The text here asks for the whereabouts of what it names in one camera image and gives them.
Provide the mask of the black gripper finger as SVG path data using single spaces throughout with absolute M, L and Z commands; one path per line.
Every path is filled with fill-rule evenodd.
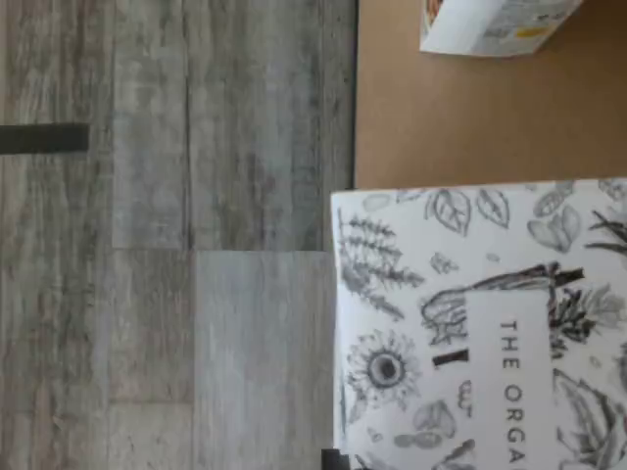
M 348 454 L 337 448 L 324 448 L 320 453 L 320 470 L 351 470 Z

